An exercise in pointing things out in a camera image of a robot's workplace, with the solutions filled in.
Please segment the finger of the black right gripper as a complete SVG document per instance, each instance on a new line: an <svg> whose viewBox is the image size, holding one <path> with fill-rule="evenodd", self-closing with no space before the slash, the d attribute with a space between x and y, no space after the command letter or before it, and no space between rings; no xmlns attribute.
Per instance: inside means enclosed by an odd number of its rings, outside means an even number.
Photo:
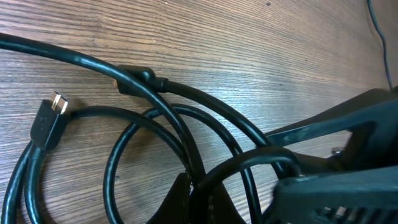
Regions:
<svg viewBox="0 0 398 224"><path fill-rule="evenodd" d="M281 180L271 211L284 223L397 223L397 166Z"/></svg>
<svg viewBox="0 0 398 224"><path fill-rule="evenodd" d="M397 89L372 89L311 118L265 133L272 144L287 146L320 136L364 127L379 128L393 123L387 114L395 109Z"/></svg>

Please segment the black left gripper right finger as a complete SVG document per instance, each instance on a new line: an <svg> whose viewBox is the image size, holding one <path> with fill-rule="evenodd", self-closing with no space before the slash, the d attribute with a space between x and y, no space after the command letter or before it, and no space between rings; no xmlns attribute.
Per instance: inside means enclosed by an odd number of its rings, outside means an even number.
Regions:
<svg viewBox="0 0 398 224"><path fill-rule="evenodd" d="M246 224L236 210L223 184L217 185L209 202L208 223L211 224Z"/></svg>

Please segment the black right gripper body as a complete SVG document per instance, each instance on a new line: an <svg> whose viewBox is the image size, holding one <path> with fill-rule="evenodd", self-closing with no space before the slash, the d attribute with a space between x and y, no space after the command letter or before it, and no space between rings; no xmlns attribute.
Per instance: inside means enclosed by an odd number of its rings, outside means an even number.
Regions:
<svg viewBox="0 0 398 224"><path fill-rule="evenodd" d="M397 165L397 125L367 123L352 130L340 153L328 158L295 155L303 175L351 172Z"/></svg>

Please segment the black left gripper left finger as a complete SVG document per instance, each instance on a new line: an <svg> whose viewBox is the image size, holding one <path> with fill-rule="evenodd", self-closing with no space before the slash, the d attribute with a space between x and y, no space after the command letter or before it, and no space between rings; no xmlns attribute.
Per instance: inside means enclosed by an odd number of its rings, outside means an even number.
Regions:
<svg viewBox="0 0 398 224"><path fill-rule="evenodd" d="M180 173L158 211L147 224L187 224L189 213L190 179Z"/></svg>

